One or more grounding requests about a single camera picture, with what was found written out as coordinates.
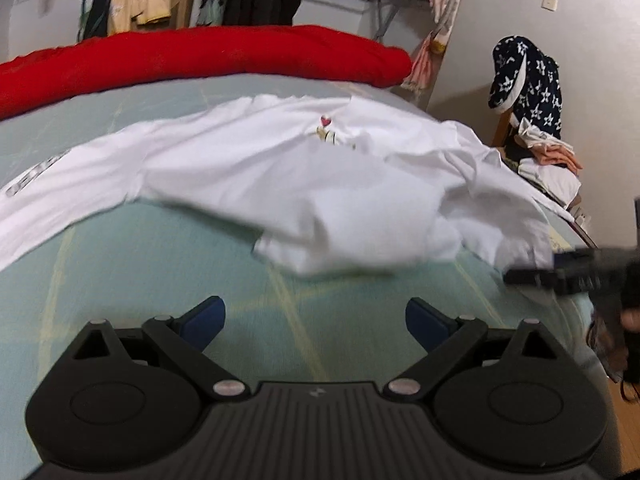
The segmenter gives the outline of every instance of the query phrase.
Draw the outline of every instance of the folded white cloth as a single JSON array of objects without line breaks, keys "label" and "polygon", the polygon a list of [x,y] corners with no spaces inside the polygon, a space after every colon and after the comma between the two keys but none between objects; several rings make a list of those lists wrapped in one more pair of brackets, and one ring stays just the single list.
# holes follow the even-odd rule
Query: folded white cloth
[{"label": "folded white cloth", "polygon": [[523,117],[520,121],[520,124],[515,125],[518,128],[518,135],[522,140],[524,140],[527,148],[531,146],[535,146],[536,144],[549,144],[556,145],[560,144],[564,146],[572,155],[575,155],[574,147],[564,140],[560,140],[557,137],[554,137],[551,134],[543,132],[537,127],[535,124],[531,124],[526,117]]},{"label": "folded white cloth", "polygon": [[[337,145],[316,135],[321,116]],[[258,226],[255,251],[299,274],[451,259],[461,243],[497,267],[550,265],[534,198],[571,218],[462,124],[359,97],[263,95],[132,124],[23,173],[0,190],[0,269],[138,198]]]},{"label": "folded white cloth", "polygon": [[567,168],[542,166],[534,158],[523,158],[518,166],[518,174],[538,184],[564,207],[574,200],[582,185]]}]

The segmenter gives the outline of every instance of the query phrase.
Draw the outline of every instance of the red blanket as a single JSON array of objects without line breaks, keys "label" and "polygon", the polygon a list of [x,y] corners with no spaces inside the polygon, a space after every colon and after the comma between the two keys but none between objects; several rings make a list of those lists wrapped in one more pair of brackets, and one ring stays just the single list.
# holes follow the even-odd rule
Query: red blanket
[{"label": "red blanket", "polygon": [[315,25],[126,32],[0,64],[0,119],[80,94],[175,78],[281,74],[388,87],[404,50]]}]

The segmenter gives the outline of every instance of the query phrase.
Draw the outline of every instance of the wall socket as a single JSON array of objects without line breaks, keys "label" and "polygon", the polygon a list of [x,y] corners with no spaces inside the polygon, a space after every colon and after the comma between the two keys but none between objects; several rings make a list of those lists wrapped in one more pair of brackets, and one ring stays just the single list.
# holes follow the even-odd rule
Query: wall socket
[{"label": "wall socket", "polygon": [[542,0],[542,8],[547,10],[558,10],[558,0]]}]

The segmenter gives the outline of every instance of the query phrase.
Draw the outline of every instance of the star-patterned blanket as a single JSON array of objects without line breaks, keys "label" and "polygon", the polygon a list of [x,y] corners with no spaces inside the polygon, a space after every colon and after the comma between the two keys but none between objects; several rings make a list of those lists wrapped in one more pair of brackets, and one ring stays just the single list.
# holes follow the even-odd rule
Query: star-patterned blanket
[{"label": "star-patterned blanket", "polygon": [[513,106],[511,123],[527,118],[543,132],[560,138],[562,94],[558,64],[522,36],[502,38],[494,48],[495,78],[489,108]]}]

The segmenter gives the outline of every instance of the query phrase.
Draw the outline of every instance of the bed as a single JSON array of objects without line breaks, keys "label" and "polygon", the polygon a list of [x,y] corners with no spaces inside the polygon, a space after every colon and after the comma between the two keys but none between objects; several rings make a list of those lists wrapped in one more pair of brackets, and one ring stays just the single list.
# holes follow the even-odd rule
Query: bed
[{"label": "bed", "polygon": [[[124,126],[174,118],[243,95],[361,95],[415,113],[372,87],[284,76],[174,80],[78,96],[0,122],[2,184],[65,148]],[[554,246],[584,246],[552,213]],[[23,478],[39,463],[24,429],[38,381],[90,319],[139,326],[180,315],[210,295],[226,303],[225,329],[205,350],[254,387],[258,380],[378,384],[424,351],[404,326],[420,296],[450,316],[473,314],[494,327],[537,317],[569,351],[584,340],[588,298],[545,304],[507,290],[471,253],[395,274],[303,280],[252,257],[256,232],[192,210],[133,203],[76,224],[0,272],[0,470]]]}]

